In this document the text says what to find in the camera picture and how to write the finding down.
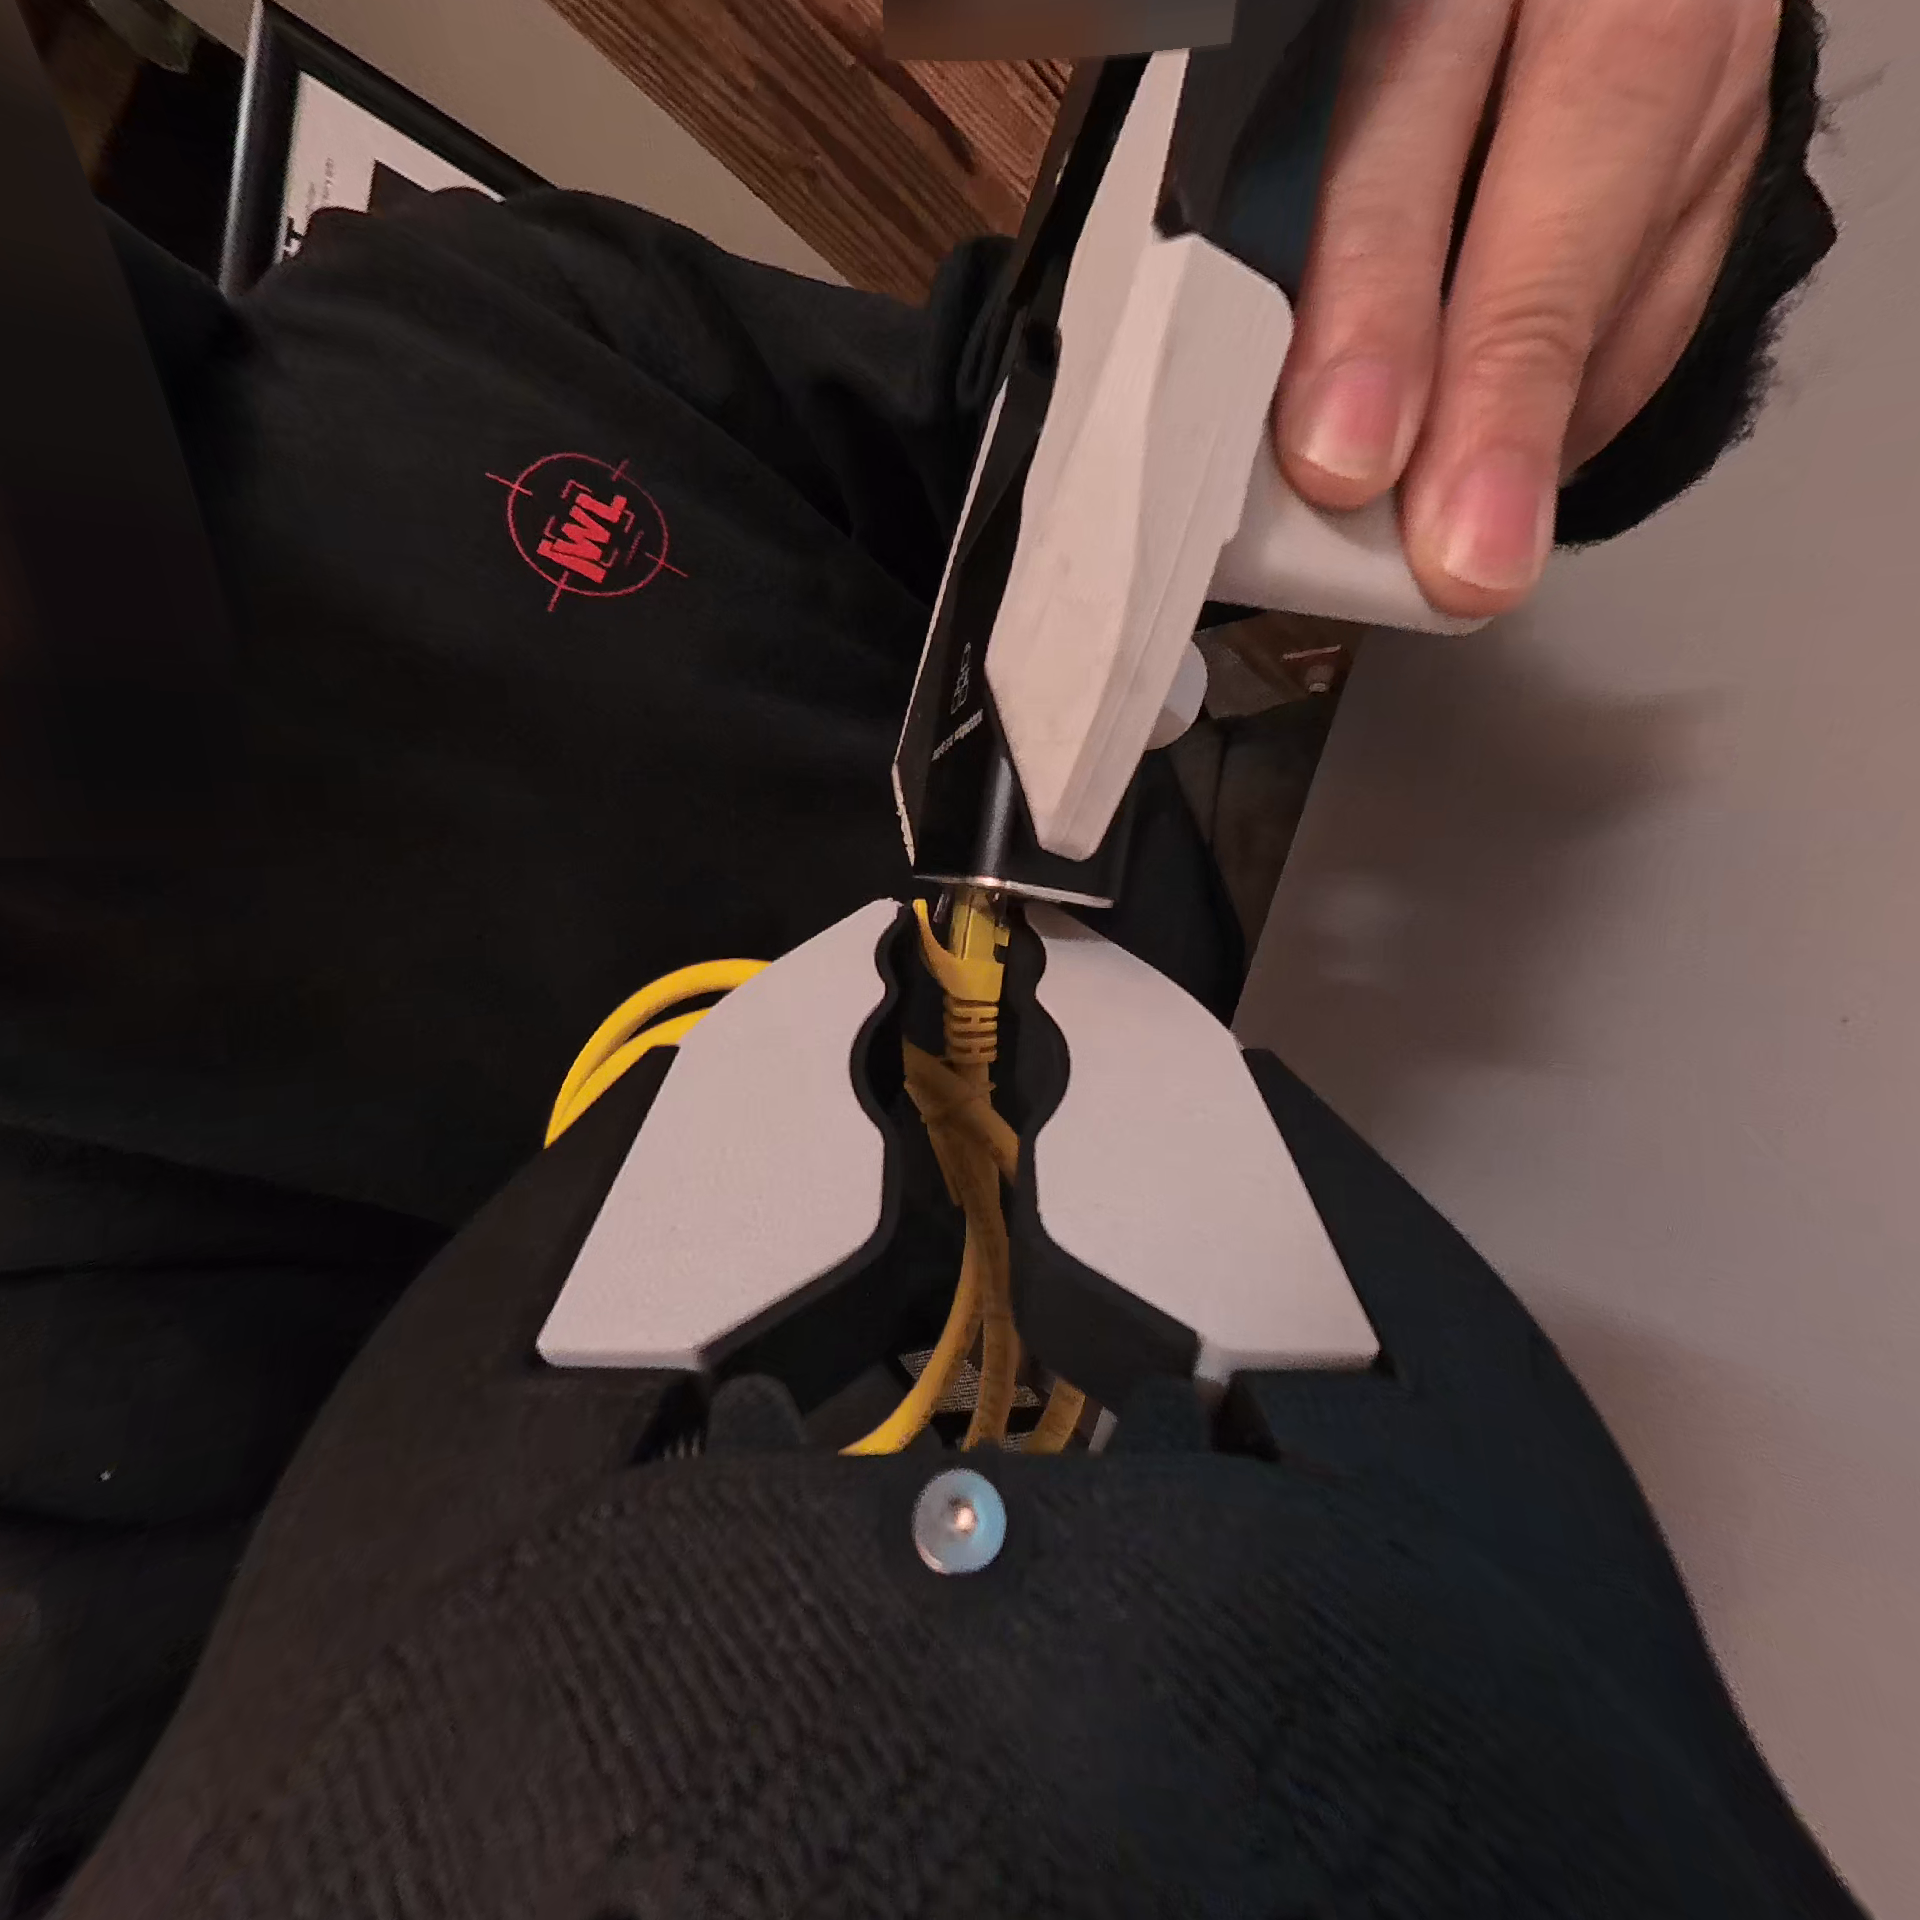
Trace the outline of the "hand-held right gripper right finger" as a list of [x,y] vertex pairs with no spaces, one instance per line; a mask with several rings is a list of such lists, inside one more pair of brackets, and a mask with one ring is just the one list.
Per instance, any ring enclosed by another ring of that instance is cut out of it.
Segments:
[[1006,1110],[1015,1322],[1080,1389],[1358,1372],[1378,1335],[1234,1033],[1071,917],[1029,917]]

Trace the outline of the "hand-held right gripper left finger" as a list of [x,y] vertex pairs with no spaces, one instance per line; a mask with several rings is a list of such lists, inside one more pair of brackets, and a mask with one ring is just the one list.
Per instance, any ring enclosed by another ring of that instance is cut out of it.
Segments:
[[822,1405],[896,1335],[897,946],[874,900],[678,1044],[538,1335],[562,1372],[776,1377]]

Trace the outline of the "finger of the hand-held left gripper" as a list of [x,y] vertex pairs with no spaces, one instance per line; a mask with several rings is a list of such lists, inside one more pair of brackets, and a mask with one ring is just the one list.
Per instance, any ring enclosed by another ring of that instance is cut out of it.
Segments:
[[1148,58],[1058,318],[986,682],[1040,846],[1087,858],[1161,720],[1240,524],[1290,335],[1278,285],[1158,234],[1189,52]]

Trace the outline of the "black framed white sign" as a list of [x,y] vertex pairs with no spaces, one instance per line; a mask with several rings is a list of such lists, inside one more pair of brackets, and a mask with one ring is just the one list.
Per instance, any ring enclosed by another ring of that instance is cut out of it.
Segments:
[[220,261],[229,298],[293,258],[328,208],[381,215],[448,189],[502,200],[542,188],[287,7],[250,7]]

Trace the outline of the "person's left hand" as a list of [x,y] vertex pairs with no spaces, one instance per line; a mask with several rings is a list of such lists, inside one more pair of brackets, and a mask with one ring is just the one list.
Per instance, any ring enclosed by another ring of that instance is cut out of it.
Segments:
[[1769,122],[1769,1],[1360,4],[1294,345],[1284,478],[1398,498],[1452,616],[1540,580],[1553,500],[1676,368]]

